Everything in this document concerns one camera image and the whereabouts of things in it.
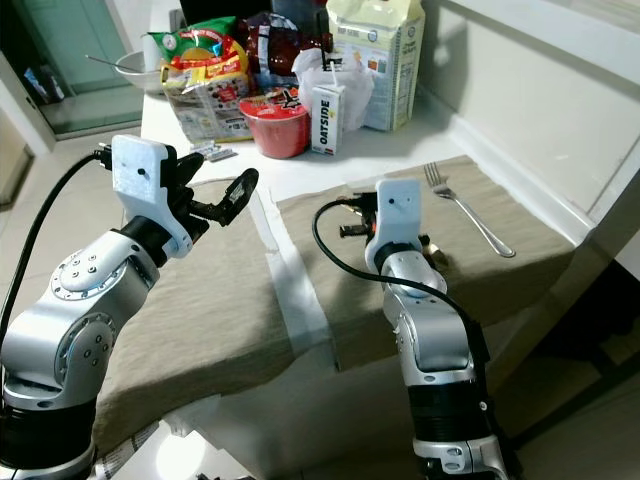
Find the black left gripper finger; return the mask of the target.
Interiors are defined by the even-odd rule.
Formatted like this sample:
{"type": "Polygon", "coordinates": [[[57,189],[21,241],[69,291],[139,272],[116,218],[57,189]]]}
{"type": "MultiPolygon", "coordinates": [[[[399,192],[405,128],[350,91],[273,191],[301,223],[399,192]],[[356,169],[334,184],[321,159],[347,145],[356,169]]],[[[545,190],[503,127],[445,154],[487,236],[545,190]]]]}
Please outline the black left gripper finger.
{"type": "Polygon", "coordinates": [[[244,169],[228,188],[225,189],[223,200],[218,204],[218,223],[230,224],[246,209],[248,202],[259,183],[259,170],[244,169]]]}

